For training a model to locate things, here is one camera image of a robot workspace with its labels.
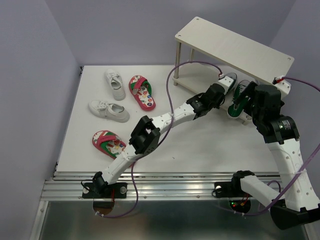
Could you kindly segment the green sneaker one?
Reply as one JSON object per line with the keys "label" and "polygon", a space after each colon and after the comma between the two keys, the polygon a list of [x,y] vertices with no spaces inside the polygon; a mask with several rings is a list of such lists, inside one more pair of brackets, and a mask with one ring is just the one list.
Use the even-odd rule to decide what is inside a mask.
{"label": "green sneaker one", "polygon": [[240,81],[233,92],[232,104],[227,109],[227,115],[232,119],[244,118],[245,121],[249,122],[252,117],[245,113],[245,106],[250,100],[249,94],[243,94],[246,88],[250,85],[258,84],[255,81],[242,80]]}
{"label": "green sneaker one", "polygon": [[235,72],[230,72],[230,73],[227,73],[225,76],[231,80],[229,88],[226,92],[228,94],[234,88],[235,84],[237,83],[238,75]]}

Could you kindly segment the white sneaker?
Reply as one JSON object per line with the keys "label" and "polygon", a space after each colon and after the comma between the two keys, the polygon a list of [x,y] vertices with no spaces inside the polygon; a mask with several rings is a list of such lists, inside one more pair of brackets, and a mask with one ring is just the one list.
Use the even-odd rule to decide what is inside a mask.
{"label": "white sneaker", "polygon": [[121,105],[102,100],[92,100],[88,104],[90,112],[101,119],[118,123],[126,123],[130,119],[129,112]]}

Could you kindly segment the white sneaker one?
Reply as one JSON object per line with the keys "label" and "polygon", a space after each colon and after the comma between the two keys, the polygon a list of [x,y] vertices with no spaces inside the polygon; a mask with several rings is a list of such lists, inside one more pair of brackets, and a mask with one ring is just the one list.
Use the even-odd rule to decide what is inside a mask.
{"label": "white sneaker one", "polygon": [[113,69],[108,69],[105,72],[105,78],[111,89],[113,98],[116,101],[123,100],[126,97],[126,93],[121,75]]}

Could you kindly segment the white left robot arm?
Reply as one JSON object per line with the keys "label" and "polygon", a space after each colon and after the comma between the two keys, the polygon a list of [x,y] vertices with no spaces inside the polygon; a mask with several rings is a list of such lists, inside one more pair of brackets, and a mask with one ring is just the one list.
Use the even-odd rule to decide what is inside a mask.
{"label": "white left robot arm", "polygon": [[188,99],[170,112],[150,118],[143,116],[133,129],[129,143],[125,144],[118,135],[101,131],[92,138],[93,145],[114,161],[103,171],[98,171],[92,179],[81,183],[84,199],[124,199],[127,183],[118,182],[119,177],[135,162],[151,154],[166,138],[169,131],[180,124],[205,116],[211,109],[217,109],[224,101],[227,87],[212,84],[206,92]]}

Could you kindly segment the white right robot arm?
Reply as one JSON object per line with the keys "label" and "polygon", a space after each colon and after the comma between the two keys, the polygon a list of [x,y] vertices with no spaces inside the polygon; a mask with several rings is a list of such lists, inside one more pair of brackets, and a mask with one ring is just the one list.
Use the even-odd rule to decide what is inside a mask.
{"label": "white right robot arm", "polygon": [[285,188],[277,192],[247,170],[233,174],[231,192],[235,195],[247,193],[258,200],[265,207],[260,213],[270,212],[273,222],[281,230],[318,221],[320,199],[306,171],[309,162],[303,161],[296,123],[281,114],[284,103],[280,90],[274,85],[251,82],[234,104],[238,105],[245,98],[248,102],[244,112],[251,116],[263,136]]}

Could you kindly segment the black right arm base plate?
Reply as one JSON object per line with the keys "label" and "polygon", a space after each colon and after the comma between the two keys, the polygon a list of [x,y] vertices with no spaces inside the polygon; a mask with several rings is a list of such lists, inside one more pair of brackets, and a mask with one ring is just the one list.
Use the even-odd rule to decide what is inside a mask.
{"label": "black right arm base plate", "polygon": [[215,198],[242,198],[249,197],[258,198],[258,194],[254,191],[245,190],[239,181],[219,181],[214,183],[211,195]]}

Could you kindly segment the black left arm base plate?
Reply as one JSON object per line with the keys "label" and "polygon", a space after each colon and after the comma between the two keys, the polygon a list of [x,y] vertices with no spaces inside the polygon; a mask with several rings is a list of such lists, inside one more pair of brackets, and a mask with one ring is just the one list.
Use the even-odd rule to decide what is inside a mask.
{"label": "black left arm base plate", "polygon": [[99,191],[92,182],[81,183],[83,199],[125,199],[127,197],[126,182],[119,182],[107,185],[105,189]]}

